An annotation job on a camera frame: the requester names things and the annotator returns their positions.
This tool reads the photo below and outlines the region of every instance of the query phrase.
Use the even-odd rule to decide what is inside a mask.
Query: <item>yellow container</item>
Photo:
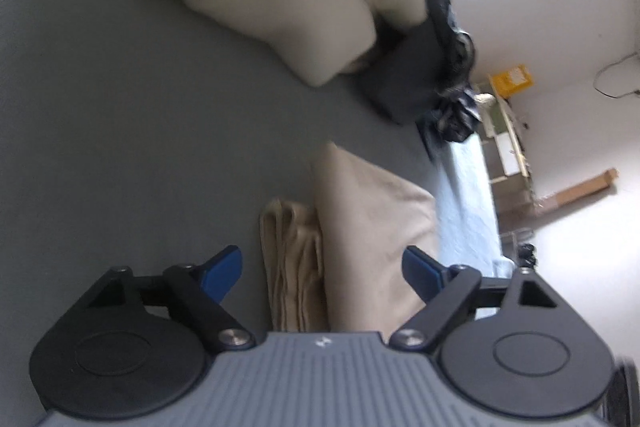
[[[512,94],[533,86],[533,78],[522,64],[500,74],[491,77],[494,89],[503,98],[509,98]]]

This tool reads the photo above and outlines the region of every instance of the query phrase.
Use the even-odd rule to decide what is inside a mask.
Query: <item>folded beige cloth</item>
[[[386,340],[423,306],[401,259],[407,245],[436,257],[434,199],[334,144],[313,172],[322,241],[315,212],[299,203],[272,202],[260,220],[274,328],[322,330],[326,302],[331,331],[380,331]],[[317,279],[306,272],[315,269]]]

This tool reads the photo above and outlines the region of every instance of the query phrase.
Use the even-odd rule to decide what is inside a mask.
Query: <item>dark gray cloth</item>
[[[477,247],[457,167],[431,166],[415,129],[345,79],[310,89],[180,0],[0,0],[0,425],[42,415],[31,349],[110,266],[160,273],[235,243],[244,273],[223,304],[266,331],[258,214],[274,196],[310,203],[326,140],[442,194],[444,243]]]

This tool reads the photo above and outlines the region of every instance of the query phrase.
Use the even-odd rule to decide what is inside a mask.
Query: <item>gray surface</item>
[[[258,214],[274,196],[310,202],[328,139],[430,190],[441,260],[490,273],[476,140],[436,169],[345,79],[310,89],[180,0],[0,0],[0,426],[40,417],[30,351],[109,266],[160,273],[235,243],[244,274],[224,305],[265,331]]]
[[[56,413],[42,427],[91,425]],[[257,349],[219,357],[184,399],[118,425],[605,427],[591,414],[526,423],[487,413],[444,384],[426,357],[392,351],[376,333],[271,333]]]

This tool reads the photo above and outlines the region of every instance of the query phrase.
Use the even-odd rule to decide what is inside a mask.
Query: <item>white wall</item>
[[[513,97],[530,131],[526,155],[544,196],[607,168],[617,194],[542,222],[540,273],[619,355],[640,365],[640,99],[609,100],[593,75],[634,47],[634,0],[453,0],[479,51],[478,74],[526,64],[536,86]],[[601,87],[640,88],[640,60]]]

